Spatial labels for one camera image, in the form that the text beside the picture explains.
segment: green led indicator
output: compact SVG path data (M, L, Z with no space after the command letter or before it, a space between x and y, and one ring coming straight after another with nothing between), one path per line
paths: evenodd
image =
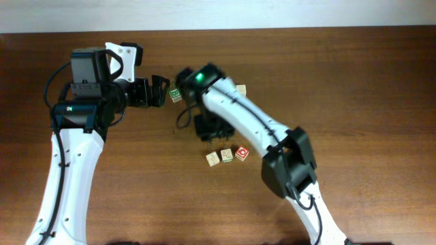
M203 80L203 73L199 73L199 74L197 74L196 75L196 80L197 80L197 82L201 82L201 80Z

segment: small block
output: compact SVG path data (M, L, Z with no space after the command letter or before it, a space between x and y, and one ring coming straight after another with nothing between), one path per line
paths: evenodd
M247 96L247 88L245 85L236 85L236 90L244 97Z
M249 149L245 148L244 146L239 146L239 148L236 151L236 153L234 154L234 156L237 159L244 161L247 158L249 153L250 153Z
M182 100L182 95L178 91L178 89L173 89L170 91L171 100L173 103L179 102Z
M223 163L228 163L233 161L233 155L231 149L225 149L221 151L221 157L223 159Z
M212 167L219 163L218 154L216 152L212 152L206 155L206 160L208 161L209 165Z

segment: wooden table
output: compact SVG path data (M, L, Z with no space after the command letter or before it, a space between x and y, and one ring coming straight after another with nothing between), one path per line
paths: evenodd
M50 164L42 91L74 48L144 47L139 76L173 78L211 61L266 113L303 127L322 194L354 241L436 244L436 27L0 35L0 243L24 244ZM50 99L71 78L59 75ZM87 241L105 244L301 244L291 205L260 178L252 152L209 167L185 107L129 108L95 170ZM237 135L232 143L246 144Z

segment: cube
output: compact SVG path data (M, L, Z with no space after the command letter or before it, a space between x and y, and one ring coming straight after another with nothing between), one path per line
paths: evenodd
M182 95L178 91L178 89L173 89L170 91L170 96L173 103L179 102L182 100Z
M236 151L236 153L234 154L234 156L237 159L244 161L247 158L249 153L250 153L249 149L245 148L244 146L239 146L239 148Z
M225 149L221 151L221 158L223 159L223 163L228 163L233 161L233 155L231 149Z
M247 96L247 88L245 85L236 85L236 90L243 96Z
M212 167L219 163L219 157L216 152L212 152L208 155L206 155L206 160L209 163L209 165Z

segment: white backdrop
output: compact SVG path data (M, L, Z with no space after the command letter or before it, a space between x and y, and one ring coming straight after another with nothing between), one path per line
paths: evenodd
M436 24L436 0L0 0L0 33Z

